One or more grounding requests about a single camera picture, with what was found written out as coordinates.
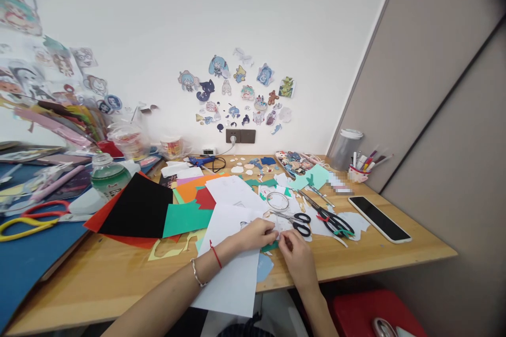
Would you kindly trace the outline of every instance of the pen holder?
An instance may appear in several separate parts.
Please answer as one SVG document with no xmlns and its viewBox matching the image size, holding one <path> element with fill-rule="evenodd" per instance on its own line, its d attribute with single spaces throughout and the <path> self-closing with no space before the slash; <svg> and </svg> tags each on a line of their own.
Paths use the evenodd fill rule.
<svg viewBox="0 0 506 337">
<path fill-rule="evenodd" d="M 348 179 L 355 183 L 364 183 L 369 178 L 368 172 L 360 171 L 354 168 L 352 165 L 349 166 Z"/>
</svg>

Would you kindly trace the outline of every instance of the wooden desk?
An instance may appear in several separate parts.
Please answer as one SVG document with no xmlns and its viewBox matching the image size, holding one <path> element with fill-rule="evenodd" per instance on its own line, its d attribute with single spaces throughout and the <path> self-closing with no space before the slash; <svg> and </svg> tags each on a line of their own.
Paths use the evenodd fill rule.
<svg viewBox="0 0 506 337">
<path fill-rule="evenodd" d="M 239 162 L 245 164 L 257 156 L 225 156 L 225 171 L 230 173 L 233 167 L 230 159 L 241 157 L 246 160 Z M 281 168 L 266 172 L 264 180 L 281 172 Z M 258 173 L 255 168 L 251 178 L 257 179 Z M 153 180 L 158 182 L 158 178 L 159 175 Z M 451 247 L 366 185 L 353 184 L 352 188 L 355 195 L 366 196 L 391 217 L 412 236 L 413 241 L 395 245 L 372 226 L 362 233 L 360 241 L 349 241 L 347 249 L 330 237 L 313 235 L 310 245 L 319 281 L 332 281 L 457 255 Z M 336 205 L 336 213 L 356 212 L 348 202 L 348 196 L 336 195 L 328 185 L 322 188 L 322 192 Z M 311 197 L 324 205 L 316 194 L 311 194 Z M 178 246 L 184 247 L 187 235 L 181 237 Z M 196 257 L 194 242 L 195 237 L 190 241 L 189 251 L 148 262 L 149 250 L 92 234 L 52 278 L 33 291 L 7 335 L 40 333 L 115 319 L 167 276 L 186 265 L 190 258 Z M 281 252 L 273 250 L 272 253 L 274 268 L 264 282 L 257 284 L 257 292 L 293 286 Z"/>
</svg>

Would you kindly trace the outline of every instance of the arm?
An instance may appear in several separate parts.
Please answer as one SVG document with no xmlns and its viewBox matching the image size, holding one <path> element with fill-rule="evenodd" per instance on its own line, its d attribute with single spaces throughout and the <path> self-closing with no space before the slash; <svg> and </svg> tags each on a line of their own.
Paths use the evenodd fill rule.
<svg viewBox="0 0 506 337">
<path fill-rule="evenodd" d="M 311 248 L 296 230 L 281 233 L 279 249 L 299 292 L 315 337 L 339 337 L 316 276 Z"/>
<path fill-rule="evenodd" d="M 274 223 L 256 219 L 239 233 L 227 237 L 215 247 L 221 264 L 225 266 L 243 251 L 274 243 L 278 232 L 271 232 L 273 228 Z M 201 283 L 209 282 L 220 271 L 212 250 L 195 259 L 195 268 Z M 103 336 L 163 336 L 179 320 L 200 290 L 189 263 L 131 306 Z"/>
</svg>

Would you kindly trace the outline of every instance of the red paper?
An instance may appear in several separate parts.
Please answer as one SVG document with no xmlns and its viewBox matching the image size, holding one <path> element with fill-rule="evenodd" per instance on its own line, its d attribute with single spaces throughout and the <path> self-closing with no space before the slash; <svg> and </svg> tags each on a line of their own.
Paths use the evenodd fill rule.
<svg viewBox="0 0 506 337">
<path fill-rule="evenodd" d="M 149 179 L 143 172 L 139 172 L 139 174 Z M 109 213 L 111 213 L 111 210 L 118 202 L 121 194 L 123 193 L 123 190 L 124 189 L 122 189 L 115 197 L 110 199 L 106 205 L 104 205 L 99 211 L 97 211 L 93 216 L 91 216 L 91 218 L 84 223 L 84 227 L 88 228 L 92 232 L 98 233 L 105 219 L 107 219 Z M 141 247 L 143 249 L 152 248 L 154 243 L 157 241 L 157 239 L 141 238 L 141 237 L 112 236 L 109 234 L 104 234 L 104 236 L 111 238 L 115 241 L 119 241 L 127 245 Z M 178 242 L 179 237 L 181 237 L 181 234 L 169 237 L 169 239 Z"/>
<path fill-rule="evenodd" d="M 212 197 L 207 187 L 197 191 L 195 200 L 197 201 L 197 204 L 200 205 L 199 209 L 213 210 L 216 206 L 215 199 Z"/>
</svg>

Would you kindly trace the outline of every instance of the power outlet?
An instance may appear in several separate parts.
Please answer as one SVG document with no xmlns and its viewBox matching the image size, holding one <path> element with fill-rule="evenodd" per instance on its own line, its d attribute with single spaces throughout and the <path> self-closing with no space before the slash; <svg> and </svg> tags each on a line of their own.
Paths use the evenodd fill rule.
<svg viewBox="0 0 506 337">
<path fill-rule="evenodd" d="M 241 129 L 226 129 L 225 130 L 225 142 L 232 143 L 230 137 L 236 137 L 236 143 L 241 143 Z"/>
<path fill-rule="evenodd" d="M 255 129 L 241 129 L 241 143 L 255 143 Z"/>
</svg>

